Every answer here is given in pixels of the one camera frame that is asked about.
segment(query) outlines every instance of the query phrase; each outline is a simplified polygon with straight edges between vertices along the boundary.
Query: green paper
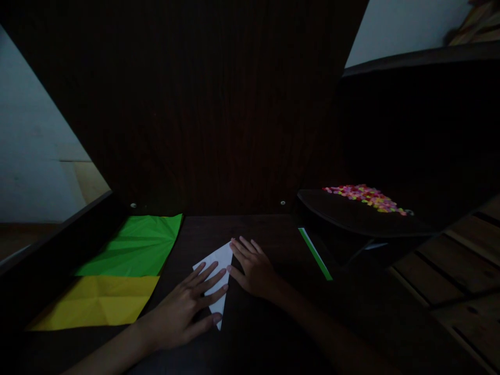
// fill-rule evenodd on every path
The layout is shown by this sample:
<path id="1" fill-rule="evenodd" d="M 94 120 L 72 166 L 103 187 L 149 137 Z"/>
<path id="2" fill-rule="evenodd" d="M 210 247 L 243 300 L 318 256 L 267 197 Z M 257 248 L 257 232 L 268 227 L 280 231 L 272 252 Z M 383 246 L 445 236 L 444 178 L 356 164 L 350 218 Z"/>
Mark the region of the green paper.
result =
<path id="1" fill-rule="evenodd" d="M 131 216 L 104 250 L 84 264 L 76 276 L 157 276 L 181 226 L 174 217 Z"/>
<path id="2" fill-rule="evenodd" d="M 314 256 L 314 259 L 316 260 L 316 263 L 318 264 L 319 268 L 321 269 L 321 272 L 323 272 L 324 277 L 328 281 L 332 281 L 333 277 L 330 275 L 328 268 L 324 265 L 323 259 L 321 259 L 321 257 L 319 256 L 318 251 L 316 250 L 311 239 L 307 235 L 306 230 L 304 228 L 299 228 L 298 231 L 301 233 L 302 238 L 304 239 L 304 241 L 307 244 L 307 247 L 309 247 L 309 250 L 311 250 L 312 256 Z"/>

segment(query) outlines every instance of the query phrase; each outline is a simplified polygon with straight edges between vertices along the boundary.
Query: folded yellow paper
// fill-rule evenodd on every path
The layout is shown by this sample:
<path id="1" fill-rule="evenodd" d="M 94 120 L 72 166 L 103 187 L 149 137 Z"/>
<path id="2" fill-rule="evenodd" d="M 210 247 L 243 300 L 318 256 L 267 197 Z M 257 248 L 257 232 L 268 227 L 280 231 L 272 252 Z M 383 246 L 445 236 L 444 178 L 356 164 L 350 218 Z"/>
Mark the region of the folded yellow paper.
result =
<path id="1" fill-rule="evenodd" d="M 158 279 L 157 276 L 82 277 L 55 305 L 33 320 L 26 330 L 56 331 L 134 323 Z"/>

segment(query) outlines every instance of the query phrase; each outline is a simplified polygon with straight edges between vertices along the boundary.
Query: folded white paper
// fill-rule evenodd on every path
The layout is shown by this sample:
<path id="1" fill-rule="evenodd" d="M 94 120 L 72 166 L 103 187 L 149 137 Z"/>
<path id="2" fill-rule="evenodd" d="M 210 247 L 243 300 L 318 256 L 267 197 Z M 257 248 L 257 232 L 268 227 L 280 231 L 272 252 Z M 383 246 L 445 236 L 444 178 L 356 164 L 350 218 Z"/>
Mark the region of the folded white paper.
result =
<path id="1" fill-rule="evenodd" d="M 231 261 L 233 259 L 233 251 L 231 251 L 231 248 L 229 247 L 230 242 L 228 242 L 226 245 L 223 247 L 215 250 L 213 253 L 211 253 L 209 256 L 207 256 L 205 259 L 200 260 L 198 263 L 196 263 L 193 266 L 193 270 L 196 269 L 200 265 L 201 262 L 205 262 L 207 268 L 210 266 L 213 262 L 217 261 L 219 264 L 215 268 L 215 270 L 212 271 L 210 276 L 208 278 L 213 277 L 214 275 L 217 274 L 222 268 L 226 268 L 228 265 L 231 264 Z M 226 272 L 224 276 L 222 276 L 222 279 L 220 279 L 217 284 L 215 284 L 213 287 L 211 287 L 208 291 L 205 292 L 205 295 L 210 295 L 213 292 L 216 292 L 224 284 L 227 284 L 229 281 L 229 273 Z M 222 315 L 224 312 L 224 304 L 226 303 L 226 295 L 223 295 L 220 300 L 215 302 L 213 305 L 210 305 L 210 311 L 213 313 L 221 313 Z M 217 323 L 217 328 L 220 330 L 220 327 L 222 326 L 222 320 Z"/>

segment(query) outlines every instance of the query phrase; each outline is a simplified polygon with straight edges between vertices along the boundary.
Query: white wall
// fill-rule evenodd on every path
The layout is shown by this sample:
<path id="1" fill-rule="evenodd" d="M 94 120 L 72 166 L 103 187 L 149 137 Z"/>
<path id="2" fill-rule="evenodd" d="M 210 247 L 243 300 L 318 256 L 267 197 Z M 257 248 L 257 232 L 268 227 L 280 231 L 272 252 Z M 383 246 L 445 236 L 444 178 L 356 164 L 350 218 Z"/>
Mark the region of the white wall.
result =
<path id="1" fill-rule="evenodd" d="M 441 47 L 470 10 L 467 0 L 370 0 L 345 67 Z"/>
<path id="2" fill-rule="evenodd" d="M 81 209 L 66 158 L 89 160 L 0 26 L 0 222 L 59 222 Z"/>

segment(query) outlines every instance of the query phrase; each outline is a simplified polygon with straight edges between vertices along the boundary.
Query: dark wooden desk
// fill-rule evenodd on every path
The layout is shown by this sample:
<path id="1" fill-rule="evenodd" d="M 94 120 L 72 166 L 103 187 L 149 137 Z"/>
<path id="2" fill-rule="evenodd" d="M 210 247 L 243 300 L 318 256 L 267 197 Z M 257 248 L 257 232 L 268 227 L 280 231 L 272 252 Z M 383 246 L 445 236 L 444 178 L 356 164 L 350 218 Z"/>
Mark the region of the dark wooden desk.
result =
<path id="1" fill-rule="evenodd" d="M 279 274 L 405 373 L 481 373 L 479 365 L 385 272 L 366 262 L 350 271 L 333 269 L 326 249 L 319 248 L 334 277 L 327 282 L 290 215 L 187 217 L 145 311 L 183 280 L 193 264 L 238 235 L 255 239 Z M 239 267 L 235 258 L 233 265 Z M 220 332 L 214 328 L 184 347 L 158 352 L 131 372 L 332 372 L 311 339 L 286 314 L 248 295 L 232 279 L 229 286 Z M 208 309 L 200 315 L 207 314 Z M 15 350 L 18 370 L 59 373 L 123 328 L 25 332 Z"/>

